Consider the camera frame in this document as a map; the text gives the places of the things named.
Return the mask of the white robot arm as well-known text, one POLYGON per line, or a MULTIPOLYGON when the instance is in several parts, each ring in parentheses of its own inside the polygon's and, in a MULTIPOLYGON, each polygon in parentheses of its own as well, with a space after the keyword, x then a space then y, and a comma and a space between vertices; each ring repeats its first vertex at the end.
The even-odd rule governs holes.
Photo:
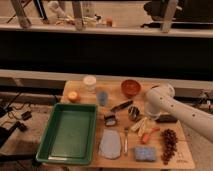
POLYGON ((161 84, 145 93, 144 113, 156 120, 160 111, 166 111, 213 143, 213 115, 174 99, 175 90, 170 84, 161 84))

